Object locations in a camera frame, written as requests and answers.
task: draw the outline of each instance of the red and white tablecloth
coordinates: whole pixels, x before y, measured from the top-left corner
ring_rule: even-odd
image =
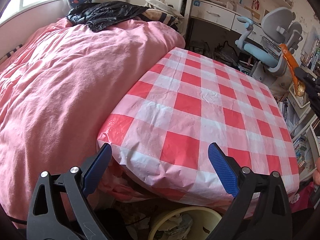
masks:
[[[170,51],[124,96],[99,132],[104,142],[114,159],[99,188],[120,201],[158,195],[229,204],[233,197],[208,159],[212,142],[255,173],[279,171],[289,195],[299,187],[291,138],[269,89],[183,49]]]

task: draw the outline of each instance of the silver bolt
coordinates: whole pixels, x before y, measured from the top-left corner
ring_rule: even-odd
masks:
[[[250,170],[248,167],[243,167],[243,168],[242,168],[242,172],[245,173],[245,174],[249,174],[250,171],[251,171],[251,170]]]
[[[77,173],[78,171],[79,171],[78,167],[73,167],[73,168],[70,169],[71,173]]]
[[[279,178],[279,177],[280,177],[280,174],[279,174],[279,172],[274,171],[274,172],[272,173],[272,176],[274,176],[275,178]]]
[[[48,172],[47,171],[41,172],[41,177],[45,178],[46,176],[48,176]]]

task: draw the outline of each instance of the blue gripper pad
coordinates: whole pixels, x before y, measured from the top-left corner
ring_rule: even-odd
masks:
[[[233,195],[233,197],[236,197],[239,193],[238,177],[231,169],[226,159],[222,156],[224,153],[222,151],[220,153],[220,151],[221,149],[215,143],[210,144],[208,149],[209,160],[225,191],[228,194]]]
[[[92,165],[86,172],[83,178],[82,192],[85,197],[92,194],[101,180],[101,177],[107,169],[109,162],[112,157],[112,150],[109,144],[102,146],[103,149],[100,151],[98,156],[93,161]]]

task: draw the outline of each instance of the orange object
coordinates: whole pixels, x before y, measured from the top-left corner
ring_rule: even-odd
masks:
[[[290,51],[288,50],[287,46],[285,44],[280,44],[279,47],[282,50],[282,54],[283,57],[287,60],[288,62],[288,66],[290,69],[290,73],[293,79],[293,83],[294,83],[294,92],[298,97],[302,97],[304,95],[304,91],[306,89],[305,84],[303,84],[302,82],[300,82],[297,77],[294,75],[294,69],[299,67],[296,59],[294,58],[294,56],[292,56],[292,54],[290,53]]]

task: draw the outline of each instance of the black jacket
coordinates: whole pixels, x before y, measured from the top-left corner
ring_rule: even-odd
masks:
[[[148,7],[132,5],[121,1],[104,3],[83,3],[69,11],[67,19],[73,24],[87,24],[93,32],[136,17]]]

